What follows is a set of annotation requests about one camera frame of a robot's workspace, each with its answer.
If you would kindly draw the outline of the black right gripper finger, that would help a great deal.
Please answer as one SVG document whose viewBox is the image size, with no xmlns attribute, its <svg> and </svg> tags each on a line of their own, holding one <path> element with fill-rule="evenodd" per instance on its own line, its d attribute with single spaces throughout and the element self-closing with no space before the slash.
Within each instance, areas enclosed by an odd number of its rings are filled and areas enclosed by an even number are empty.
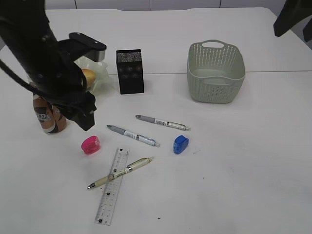
<svg viewBox="0 0 312 234">
<path fill-rule="evenodd" d="M 280 37 L 296 24 L 312 15 L 311 0 L 287 0 L 273 24 L 274 34 Z"/>
<path fill-rule="evenodd" d="M 312 40 L 312 20 L 310 20 L 303 29 L 303 37 L 305 42 Z"/>
</svg>

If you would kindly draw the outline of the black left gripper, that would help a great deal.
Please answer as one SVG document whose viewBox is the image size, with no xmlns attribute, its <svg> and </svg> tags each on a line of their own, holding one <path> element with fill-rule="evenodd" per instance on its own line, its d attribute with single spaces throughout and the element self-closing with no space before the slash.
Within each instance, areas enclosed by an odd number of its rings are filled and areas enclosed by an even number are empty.
<svg viewBox="0 0 312 234">
<path fill-rule="evenodd" d="M 32 82 L 25 85 L 27 90 L 58 106 L 84 131 L 95 125 L 95 97 L 86 91 L 86 78 L 70 48 L 27 49 L 25 70 Z"/>
</svg>

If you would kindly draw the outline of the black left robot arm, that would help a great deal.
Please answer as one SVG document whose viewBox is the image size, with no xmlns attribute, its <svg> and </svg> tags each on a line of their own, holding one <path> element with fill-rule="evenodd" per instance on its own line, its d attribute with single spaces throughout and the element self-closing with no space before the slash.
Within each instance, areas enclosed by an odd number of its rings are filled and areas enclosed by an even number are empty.
<svg viewBox="0 0 312 234">
<path fill-rule="evenodd" d="M 58 41 L 43 0 L 2 0 L 0 36 L 33 84 L 17 76 L 4 62 L 1 69 L 15 82 L 59 108 L 69 120 L 88 131 L 95 124 L 95 97 L 75 60 L 87 55 L 96 61 L 106 45 L 82 33 Z"/>
</svg>

